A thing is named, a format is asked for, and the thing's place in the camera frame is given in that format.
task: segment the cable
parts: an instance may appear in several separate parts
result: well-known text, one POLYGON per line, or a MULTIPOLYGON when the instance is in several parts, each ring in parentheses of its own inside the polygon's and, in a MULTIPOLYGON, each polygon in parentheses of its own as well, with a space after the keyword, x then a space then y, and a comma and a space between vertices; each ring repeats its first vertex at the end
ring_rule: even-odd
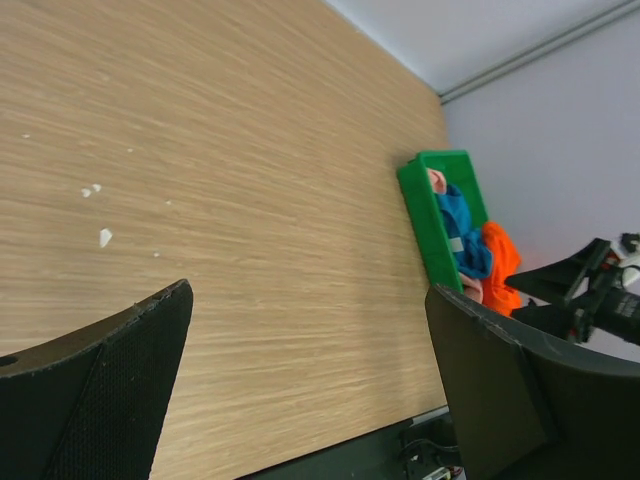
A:
POLYGON ((422 444, 427 444, 435 448, 436 450, 439 450, 445 453, 458 453, 460 451, 457 445, 444 446, 444 445, 439 445, 436 442, 429 440, 428 438, 418 438, 416 440, 412 440, 411 442, 407 443, 404 447, 402 447, 402 450, 400 450, 400 456, 402 456, 410 448, 413 448, 416 445, 422 445, 422 444))

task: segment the plastic container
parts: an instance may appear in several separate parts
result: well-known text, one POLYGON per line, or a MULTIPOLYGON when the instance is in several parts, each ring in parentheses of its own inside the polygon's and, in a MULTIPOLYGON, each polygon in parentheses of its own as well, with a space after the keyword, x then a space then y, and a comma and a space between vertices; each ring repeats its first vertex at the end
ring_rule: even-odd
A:
POLYGON ((429 283, 446 285, 462 292, 462 283, 451 252, 449 236, 444 228, 436 194, 429 182, 427 168, 441 171, 447 183, 456 185, 462 191, 469 205, 474 227, 482 227, 489 220, 489 216, 467 152, 420 152, 406 166, 398 169, 398 180, 429 283))

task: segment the wooden table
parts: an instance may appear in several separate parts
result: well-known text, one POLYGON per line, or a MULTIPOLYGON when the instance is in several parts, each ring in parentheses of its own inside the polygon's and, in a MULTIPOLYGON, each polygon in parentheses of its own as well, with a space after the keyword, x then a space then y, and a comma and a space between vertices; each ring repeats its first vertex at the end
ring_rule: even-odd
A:
POLYGON ((188 278, 159 479, 444 403, 395 179, 447 147, 431 90, 317 0, 7 0, 0 22, 0 354, 188 278))

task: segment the wall trim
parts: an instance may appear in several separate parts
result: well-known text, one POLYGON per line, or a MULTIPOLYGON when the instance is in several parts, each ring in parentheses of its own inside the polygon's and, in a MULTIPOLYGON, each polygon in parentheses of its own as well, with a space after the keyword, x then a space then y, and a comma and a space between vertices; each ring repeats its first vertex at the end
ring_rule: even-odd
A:
POLYGON ((639 10, 640 0, 618 2, 445 90, 440 101, 444 105, 456 100, 639 10))

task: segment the fabric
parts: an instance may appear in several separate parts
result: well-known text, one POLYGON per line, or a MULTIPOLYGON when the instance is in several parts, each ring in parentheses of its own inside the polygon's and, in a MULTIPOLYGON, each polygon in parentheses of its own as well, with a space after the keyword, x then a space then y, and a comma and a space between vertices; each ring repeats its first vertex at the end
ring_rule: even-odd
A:
POLYGON ((485 245, 480 229, 473 228, 471 212, 462 192, 455 185, 448 185, 447 193, 436 195, 436 199, 458 271, 471 278, 487 278, 491 273, 493 254, 485 245))
POLYGON ((462 282, 464 294, 471 300, 482 303, 484 297, 482 281, 477 278, 469 278, 464 273, 460 274, 460 281, 462 282))
POLYGON ((508 276, 516 273, 522 258, 507 232, 497 223, 485 223, 482 236, 489 250, 493 252, 493 270, 482 282, 482 303, 508 317, 514 309, 522 306, 522 299, 517 290, 508 287, 504 282, 508 276))
POLYGON ((444 177, 444 173, 433 170, 432 168, 427 168, 427 175, 429 176, 431 189, 434 193, 447 193, 447 179, 444 177))

